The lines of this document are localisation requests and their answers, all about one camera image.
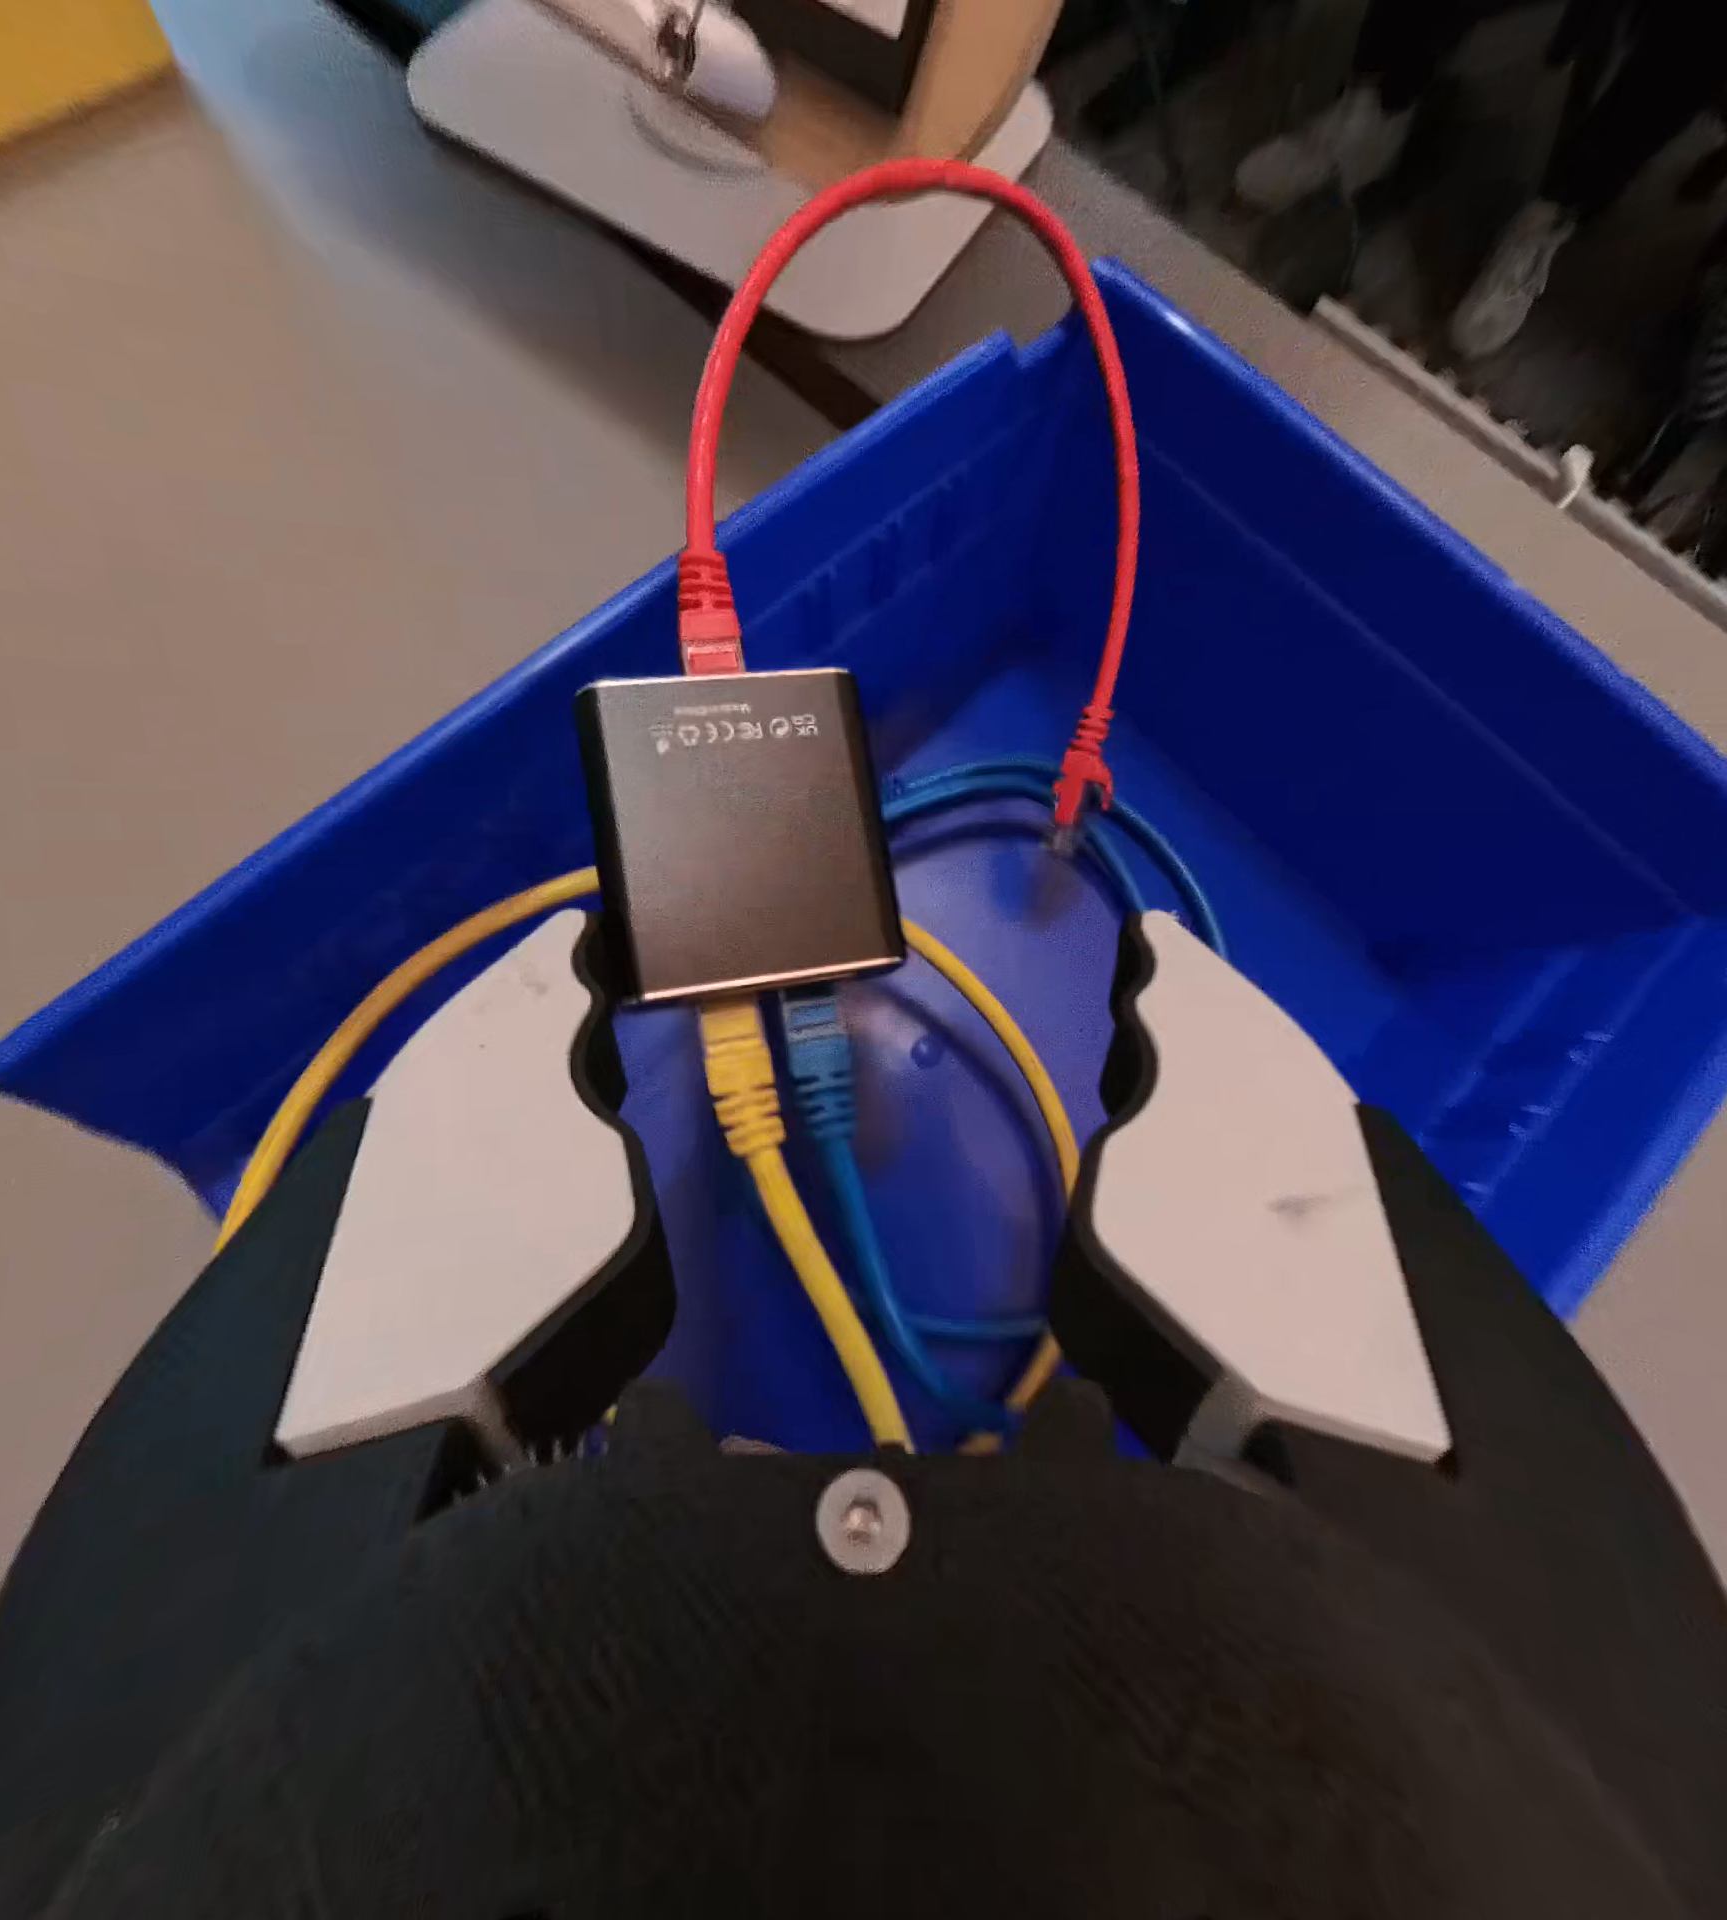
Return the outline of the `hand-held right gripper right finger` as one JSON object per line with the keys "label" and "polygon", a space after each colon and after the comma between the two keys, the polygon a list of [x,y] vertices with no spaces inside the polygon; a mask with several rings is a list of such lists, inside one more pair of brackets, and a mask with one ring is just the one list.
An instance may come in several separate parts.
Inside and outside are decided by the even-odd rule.
{"label": "hand-held right gripper right finger", "polygon": [[1119,929],[1109,1019],[1050,1287],[1070,1370],[1161,1463],[1296,1426],[1435,1467],[1450,1423],[1346,1079],[1160,911]]}

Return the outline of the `grey desk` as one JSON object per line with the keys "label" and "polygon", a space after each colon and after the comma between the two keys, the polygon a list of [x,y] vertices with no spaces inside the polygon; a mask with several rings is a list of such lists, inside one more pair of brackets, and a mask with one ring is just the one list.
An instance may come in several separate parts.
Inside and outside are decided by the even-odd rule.
{"label": "grey desk", "polygon": [[[314,2],[0,157],[0,1035],[651,570],[707,322],[422,135]],[[1113,179],[1036,184],[1727,753],[1727,634]],[[0,1101],[0,1578],[200,1268],[159,1165]],[[1578,1336],[1727,1578],[1727,1108]]]}

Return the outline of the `black network adapter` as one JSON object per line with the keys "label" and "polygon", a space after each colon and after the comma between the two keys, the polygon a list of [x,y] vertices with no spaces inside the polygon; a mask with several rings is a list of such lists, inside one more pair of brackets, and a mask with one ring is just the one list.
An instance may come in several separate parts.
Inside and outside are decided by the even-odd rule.
{"label": "black network adapter", "polygon": [[820,989],[905,963],[851,668],[597,680],[576,726],[633,1004]]}

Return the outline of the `blue plastic bin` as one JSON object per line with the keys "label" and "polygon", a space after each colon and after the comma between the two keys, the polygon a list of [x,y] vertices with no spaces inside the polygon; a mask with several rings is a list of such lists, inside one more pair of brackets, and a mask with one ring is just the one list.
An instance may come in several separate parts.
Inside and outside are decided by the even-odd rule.
{"label": "blue plastic bin", "polygon": [[[1418,1318],[1459,1448],[1618,1423],[1571,1313],[1727,1098],[1727,760],[1136,275],[1118,802],[1519,1287]],[[1050,760],[1109,604],[1078,322],[970,348],[725,527],[754,668],[841,666],[878,768]],[[221,1207],[304,1059],[466,912],[590,861],[576,693],[678,666],[658,561],[0,1041],[0,1094]]]}

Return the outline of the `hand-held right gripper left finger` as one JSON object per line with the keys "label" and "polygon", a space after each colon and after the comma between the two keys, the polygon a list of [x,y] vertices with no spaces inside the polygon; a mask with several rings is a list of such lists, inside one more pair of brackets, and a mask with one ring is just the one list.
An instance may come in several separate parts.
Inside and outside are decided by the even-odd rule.
{"label": "hand-held right gripper left finger", "polygon": [[678,1287],[607,972],[599,917],[561,911],[369,1089],[282,1459],[420,1426],[466,1431],[487,1463],[568,1455],[658,1359]]}

